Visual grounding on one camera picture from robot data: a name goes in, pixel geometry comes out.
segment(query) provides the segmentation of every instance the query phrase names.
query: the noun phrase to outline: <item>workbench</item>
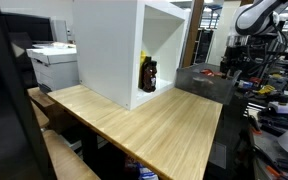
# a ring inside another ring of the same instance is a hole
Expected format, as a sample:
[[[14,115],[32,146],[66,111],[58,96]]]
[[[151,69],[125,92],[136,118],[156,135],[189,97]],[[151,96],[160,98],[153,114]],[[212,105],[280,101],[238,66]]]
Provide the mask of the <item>workbench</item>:
[[[132,111],[82,85],[48,96],[162,179],[203,179],[222,104],[176,88]]]
[[[100,179],[54,131],[45,131],[43,137],[58,180]]]
[[[257,110],[249,109],[248,111],[250,115],[253,115],[258,120]],[[251,143],[260,147],[273,161],[277,158],[288,159],[288,153],[278,144],[276,136],[265,131],[262,131],[261,135],[252,132],[250,134]],[[254,158],[253,166],[256,180],[273,180],[276,178],[266,170],[267,165],[259,158]]]
[[[59,107],[52,101],[46,94],[40,91],[39,87],[27,90],[28,95],[32,102],[44,113],[44,116],[49,119],[47,126],[55,130],[58,134],[75,126],[76,120],[63,108]]]

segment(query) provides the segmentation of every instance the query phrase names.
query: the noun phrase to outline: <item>white wall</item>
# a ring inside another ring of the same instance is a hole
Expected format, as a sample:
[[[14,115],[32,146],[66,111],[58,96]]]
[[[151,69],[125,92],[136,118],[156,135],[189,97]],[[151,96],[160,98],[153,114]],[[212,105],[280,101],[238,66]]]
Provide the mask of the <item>white wall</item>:
[[[220,62],[222,61],[221,57],[225,54],[226,40],[233,15],[240,4],[241,1],[224,1],[219,24],[212,38],[212,44],[208,55],[208,63],[218,66],[220,65]]]
[[[68,28],[72,28],[73,0],[0,0],[2,12],[37,15],[65,20]]]

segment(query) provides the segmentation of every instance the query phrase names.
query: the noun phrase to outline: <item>wooden table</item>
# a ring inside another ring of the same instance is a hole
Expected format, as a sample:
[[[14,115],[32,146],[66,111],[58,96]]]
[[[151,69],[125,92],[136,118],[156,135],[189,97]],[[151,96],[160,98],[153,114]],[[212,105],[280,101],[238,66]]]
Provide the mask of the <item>wooden table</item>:
[[[28,89],[27,92],[31,99],[42,106],[43,109],[54,105],[54,101],[50,100],[46,94],[40,91],[39,87]]]
[[[161,178],[203,179],[221,104],[176,88],[132,111],[82,85],[48,95]]]
[[[52,130],[43,133],[57,179],[100,179]]]
[[[36,119],[38,124],[40,125],[40,128],[46,128],[50,121],[49,119],[45,116],[45,114],[31,101],[32,106],[33,106],[33,110],[35,112],[36,115]]]

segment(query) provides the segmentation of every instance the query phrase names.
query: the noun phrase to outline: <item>shelf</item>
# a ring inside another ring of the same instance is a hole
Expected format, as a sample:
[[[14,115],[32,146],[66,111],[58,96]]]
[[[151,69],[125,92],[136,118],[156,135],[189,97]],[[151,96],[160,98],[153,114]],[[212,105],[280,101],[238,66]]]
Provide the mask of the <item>shelf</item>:
[[[160,78],[156,78],[156,90],[155,90],[155,92],[147,93],[147,92],[143,91],[142,89],[137,88],[136,99],[141,100],[145,97],[154,96],[154,94],[159,93],[162,89],[167,88],[168,86],[170,86],[172,84],[173,84],[173,82],[165,81],[165,80],[160,79]]]
[[[166,1],[75,0],[73,16],[81,84],[128,110],[174,87],[188,12]],[[138,90],[141,50],[158,64],[154,93]]]

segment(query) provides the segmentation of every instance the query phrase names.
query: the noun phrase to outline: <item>wooden cabinet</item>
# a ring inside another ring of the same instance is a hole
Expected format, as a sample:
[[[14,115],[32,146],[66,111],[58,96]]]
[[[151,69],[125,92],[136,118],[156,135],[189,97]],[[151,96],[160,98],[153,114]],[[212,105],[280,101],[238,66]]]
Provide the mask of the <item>wooden cabinet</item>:
[[[174,87],[188,16],[161,0],[75,0],[81,84],[129,110]],[[138,88],[141,50],[158,63],[153,93]]]

